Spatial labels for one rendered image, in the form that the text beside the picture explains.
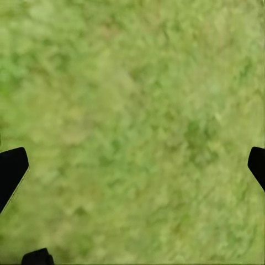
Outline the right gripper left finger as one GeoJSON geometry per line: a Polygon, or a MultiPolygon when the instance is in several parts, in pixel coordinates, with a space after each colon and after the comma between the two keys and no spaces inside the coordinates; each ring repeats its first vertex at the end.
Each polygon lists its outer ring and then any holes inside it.
{"type": "Polygon", "coordinates": [[[0,153],[0,213],[28,168],[24,147],[0,153]]]}

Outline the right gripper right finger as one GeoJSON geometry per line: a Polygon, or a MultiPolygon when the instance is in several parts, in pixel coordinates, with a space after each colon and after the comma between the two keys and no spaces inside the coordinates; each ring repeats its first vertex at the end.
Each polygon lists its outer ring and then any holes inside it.
{"type": "Polygon", "coordinates": [[[265,149],[253,147],[248,158],[248,167],[265,190],[265,149]]]}

